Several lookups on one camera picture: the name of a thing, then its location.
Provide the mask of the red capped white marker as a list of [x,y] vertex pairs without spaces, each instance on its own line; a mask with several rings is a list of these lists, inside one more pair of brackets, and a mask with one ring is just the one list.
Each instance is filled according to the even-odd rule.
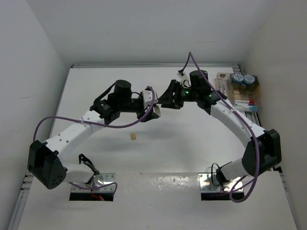
[[246,101],[246,100],[236,100],[235,101],[235,105],[236,106],[254,106],[254,102],[253,101]]

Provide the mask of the blue capped marker diagonal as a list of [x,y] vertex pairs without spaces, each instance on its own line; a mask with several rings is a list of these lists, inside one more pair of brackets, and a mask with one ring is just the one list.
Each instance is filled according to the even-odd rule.
[[243,112],[257,112],[258,107],[252,106],[252,107],[242,107],[242,106],[236,106],[236,109]]

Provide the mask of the blue white tape roll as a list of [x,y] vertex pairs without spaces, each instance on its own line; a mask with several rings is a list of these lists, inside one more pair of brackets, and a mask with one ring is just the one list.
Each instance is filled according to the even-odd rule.
[[241,75],[239,73],[235,73],[235,74],[232,75],[231,79],[232,79],[233,83],[242,84],[244,77],[243,77],[243,75]]

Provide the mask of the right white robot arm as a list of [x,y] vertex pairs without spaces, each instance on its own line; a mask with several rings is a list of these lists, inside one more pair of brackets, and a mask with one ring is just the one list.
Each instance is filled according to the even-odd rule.
[[220,186],[238,177],[262,174],[282,161],[280,135],[276,130],[266,130],[242,115],[225,95],[211,88],[207,71],[192,71],[189,78],[189,87],[184,85],[185,79],[171,80],[158,102],[170,109],[180,109],[185,102],[196,102],[241,141],[245,147],[243,157],[216,170],[215,178]]

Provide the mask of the beige eraser stick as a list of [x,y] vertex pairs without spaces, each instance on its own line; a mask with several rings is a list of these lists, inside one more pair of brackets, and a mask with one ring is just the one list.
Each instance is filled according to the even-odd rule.
[[160,111],[160,107],[158,105],[155,105],[153,107],[153,112],[157,115],[157,116],[161,116],[161,111]]

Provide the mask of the metal base plate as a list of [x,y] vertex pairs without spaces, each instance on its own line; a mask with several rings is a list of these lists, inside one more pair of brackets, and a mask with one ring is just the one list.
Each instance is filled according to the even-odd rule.
[[223,186],[220,186],[215,178],[215,173],[213,173],[213,179],[210,173],[199,173],[199,184],[200,191],[202,194],[219,194],[219,193],[229,193],[233,188],[235,192],[243,192],[243,188],[240,187],[243,185],[242,182],[239,182],[236,186],[235,184],[240,180],[240,177],[237,177],[230,182],[225,183]]
[[80,192],[115,193],[118,188],[114,173],[101,173],[87,183],[73,182],[70,185]]

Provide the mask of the yellow eraser block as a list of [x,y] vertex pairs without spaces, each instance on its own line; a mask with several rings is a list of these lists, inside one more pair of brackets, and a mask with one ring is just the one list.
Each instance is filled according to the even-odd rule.
[[136,139],[135,133],[131,133],[131,134],[130,134],[130,138],[131,138],[131,140],[135,140],[135,139]]

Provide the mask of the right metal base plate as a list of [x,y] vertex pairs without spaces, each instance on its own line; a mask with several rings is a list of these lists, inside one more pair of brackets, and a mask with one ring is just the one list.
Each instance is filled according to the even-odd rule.
[[233,188],[235,192],[243,192],[243,188],[240,187],[243,185],[242,182],[239,182],[236,186],[235,184],[240,180],[240,177],[237,177],[230,182],[225,183],[223,186],[220,186],[215,178],[215,173],[213,173],[213,179],[210,173],[199,173],[199,184],[200,191],[202,194],[219,194],[219,193],[229,193]]

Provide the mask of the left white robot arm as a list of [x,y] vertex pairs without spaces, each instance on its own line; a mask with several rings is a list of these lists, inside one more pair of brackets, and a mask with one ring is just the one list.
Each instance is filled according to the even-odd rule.
[[150,86],[133,98],[128,81],[115,81],[71,126],[43,142],[34,139],[29,148],[28,171],[47,189],[54,189],[63,182],[93,183],[100,172],[87,157],[80,154],[78,164],[65,163],[65,158],[102,128],[122,129],[159,118],[157,99]]

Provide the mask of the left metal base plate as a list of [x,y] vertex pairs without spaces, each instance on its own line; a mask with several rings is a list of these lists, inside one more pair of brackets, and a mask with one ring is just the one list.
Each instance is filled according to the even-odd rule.
[[115,193],[118,188],[114,173],[101,173],[87,183],[73,182],[70,185],[80,192]]

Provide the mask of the clear acrylic organizer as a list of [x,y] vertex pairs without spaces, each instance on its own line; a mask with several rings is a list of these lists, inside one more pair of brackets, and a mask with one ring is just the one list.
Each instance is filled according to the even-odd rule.
[[261,109],[260,84],[257,76],[253,75],[256,77],[256,82],[253,85],[246,86],[243,83],[233,83],[231,79],[233,74],[234,73],[218,73],[215,78],[215,88],[223,94],[221,87],[224,84],[227,87],[227,98],[234,107],[236,107],[236,100],[246,100],[253,101],[255,104],[254,106],[257,106],[258,110]]

